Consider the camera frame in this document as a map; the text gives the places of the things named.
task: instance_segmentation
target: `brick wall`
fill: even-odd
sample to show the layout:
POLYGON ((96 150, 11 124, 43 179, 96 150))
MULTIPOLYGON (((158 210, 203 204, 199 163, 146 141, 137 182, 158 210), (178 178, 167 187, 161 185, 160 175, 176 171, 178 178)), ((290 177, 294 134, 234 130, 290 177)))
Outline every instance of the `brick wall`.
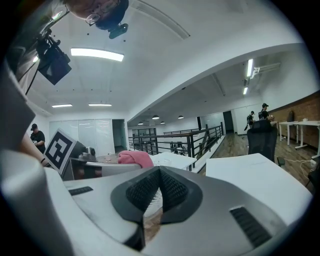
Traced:
MULTIPOLYGON (((309 121, 320 121, 320 91, 317 91, 305 98, 297 100, 288 105, 279 107, 269 111, 270 115, 274 115, 274 120, 286 122, 289 112, 294 112, 294 120, 302 121, 307 118, 309 121)), ((282 136, 287 136, 287 127, 281 126, 282 136)), ((297 138, 296 126, 290 126, 290 138, 297 138)), ((318 148, 319 131, 315 126, 305 126, 303 130, 303 143, 318 148)))

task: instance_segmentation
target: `glasses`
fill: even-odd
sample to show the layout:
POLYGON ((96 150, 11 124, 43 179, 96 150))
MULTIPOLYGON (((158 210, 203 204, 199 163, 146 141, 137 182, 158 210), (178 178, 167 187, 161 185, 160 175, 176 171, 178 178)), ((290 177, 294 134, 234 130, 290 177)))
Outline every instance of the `glasses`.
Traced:
MULTIPOLYGON (((118 5, 120 4, 120 0, 118 2, 114 2, 114 1, 109 1, 106 2, 102 5, 100 5, 100 10, 101 12, 103 12, 104 14, 110 13, 114 8, 116 8, 118 5)), ((95 23, 97 23, 101 18, 101 15, 98 13, 93 13, 90 14, 86 19, 85 22, 87 24, 89 24, 89 26, 91 27, 92 25, 94 25, 95 23)))

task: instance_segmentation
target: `person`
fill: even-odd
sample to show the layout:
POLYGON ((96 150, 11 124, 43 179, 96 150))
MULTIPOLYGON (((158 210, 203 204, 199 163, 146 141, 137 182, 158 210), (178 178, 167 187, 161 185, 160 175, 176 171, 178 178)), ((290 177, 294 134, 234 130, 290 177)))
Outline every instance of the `person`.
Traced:
MULTIPOLYGON (((36 50, 37 38, 43 34, 43 31, 48 30, 57 22, 52 17, 56 14, 56 9, 63 5, 77 18, 85 20, 83 22, 88 23, 88 26, 95 25, 101 30, 112 30, 122 21, 129 6, 129 0, 22 1, 15 13, 19 18, 20 28, 7 50, 5 65, 7 64, 9 67, 7 76, 13 85, 18 81, 19 87, 16 87, 16 89, 23 96, 28 89, 29 74, 34 64, 33 60, 38 56, 36 50)), ((22 138, 19 150, 35 157, 43 166, 48 164, 48 161, 44 159, 43 154, 37 149, 27 133, 22 138)))
POLYGON ((268 107, 269 107, 268 104, 266 103, 262 104, 262 110, 259 113, 259 120, 268 120, 272 122, 275 119, 272 115, 269 115, 269 113, 267 112, 268 107))
POLYGON ((43 154, 46 150, 46 146, 45 146, 46 138, 44 133, 38 129, 38 126, 36 123, 34 123, 31 126, 31 131, 32 131, 32 134, 30 136, 30 139, 32 140, 36 148, 43 154))
POLYGON ((254 114, 255 114, 255 112, 251 111, 251 113, 246 117, 246 127, 244 128, 244 130, 246 130, 248 128, 248 126, 250 127, 250 129, 252 128, 252 125, 255 122, 254 114))

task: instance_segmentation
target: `doorway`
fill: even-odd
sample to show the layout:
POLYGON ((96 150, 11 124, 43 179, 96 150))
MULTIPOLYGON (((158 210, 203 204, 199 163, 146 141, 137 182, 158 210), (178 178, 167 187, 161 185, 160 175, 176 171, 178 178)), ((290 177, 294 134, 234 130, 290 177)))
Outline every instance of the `doorway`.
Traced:
POLYGON ((223 112, 223 119, 225 125, 225 134, 234 133, 234 122, 232 121, 231 111, 223 112))
POLYGON ((112 119, 112 132, 114 152, 117 154, 121 151, 127 150, 125 120, 112 119))

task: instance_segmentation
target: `hair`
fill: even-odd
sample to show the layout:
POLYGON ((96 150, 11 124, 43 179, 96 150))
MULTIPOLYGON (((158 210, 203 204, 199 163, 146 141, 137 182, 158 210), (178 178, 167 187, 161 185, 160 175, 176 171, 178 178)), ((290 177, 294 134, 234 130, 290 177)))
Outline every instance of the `hair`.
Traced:
POLYGON ((112 11, 112 13, 106 18, 96 22, 95 26, 100 30, 113 30, 117 28, 124 18, 128 6, 129 0, 121 0, 120 4, 112 11))

